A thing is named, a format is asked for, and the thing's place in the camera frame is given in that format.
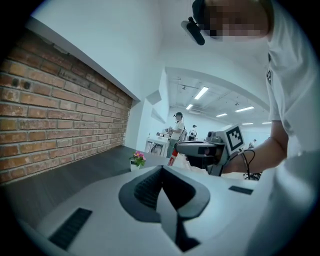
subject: black vent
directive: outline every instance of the black vent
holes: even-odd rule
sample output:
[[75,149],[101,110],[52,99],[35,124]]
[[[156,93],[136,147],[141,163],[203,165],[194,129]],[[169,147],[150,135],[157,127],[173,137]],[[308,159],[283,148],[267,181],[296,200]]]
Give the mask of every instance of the black vent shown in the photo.
[[92,211],[78,208],[56,232],[49,238],[49,241],[54,243],[61,249],[66,250],[71,242],[75,239],[83,225],[88,220]]

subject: white flower pot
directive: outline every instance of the white flower pot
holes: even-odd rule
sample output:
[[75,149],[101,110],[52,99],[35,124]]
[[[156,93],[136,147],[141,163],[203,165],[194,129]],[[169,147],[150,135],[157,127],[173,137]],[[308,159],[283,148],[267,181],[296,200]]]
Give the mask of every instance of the white flower pot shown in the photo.
[[136,166],[135,164],[132,164],[132,163],[134,163],[134,161],[131,161],[131,162],[130,162],[130,170],[131,170],[131,172],[134,172],[134,171],[137,171],[137,170],[140,169],[140,166],[141,166],[141,165]]

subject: desk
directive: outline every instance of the desk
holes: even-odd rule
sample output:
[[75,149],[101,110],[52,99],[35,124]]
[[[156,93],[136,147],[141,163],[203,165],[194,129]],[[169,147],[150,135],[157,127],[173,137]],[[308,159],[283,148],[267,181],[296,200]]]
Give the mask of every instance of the desk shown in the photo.
[[[17,218],[32,228],[60,203],[91,183],[130,172],[135,149],[117,146],[67,165],[0,187]],[[144,168],[167,165],[168,159],[145,154]]]
[[146,138],[145,142],[145,151],[147,153],[151,153],[151,149],[153,148],[154,143],[162,145],[162,150],[161,150],[161,156],[165,157],[167,153],[167,148],[168,148],[168,138],[161,137],[161,136],[156,136],[156,137],[148,137]]

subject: cap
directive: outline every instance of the cap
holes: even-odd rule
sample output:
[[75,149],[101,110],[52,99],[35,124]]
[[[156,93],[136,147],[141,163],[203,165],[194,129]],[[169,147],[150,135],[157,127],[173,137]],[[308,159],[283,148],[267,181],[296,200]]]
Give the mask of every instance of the cap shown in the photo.
[[195,0],[192,4],[192,12],[195,21],[198,24],[204,23],[205,16],[205,0]]

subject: brick wall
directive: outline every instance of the brick wall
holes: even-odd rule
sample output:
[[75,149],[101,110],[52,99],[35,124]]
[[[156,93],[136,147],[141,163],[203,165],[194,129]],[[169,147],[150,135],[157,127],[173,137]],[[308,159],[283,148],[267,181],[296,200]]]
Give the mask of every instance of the brick wall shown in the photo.
[[1,65],[0,182],[124,144],[132,99],[30,31]]

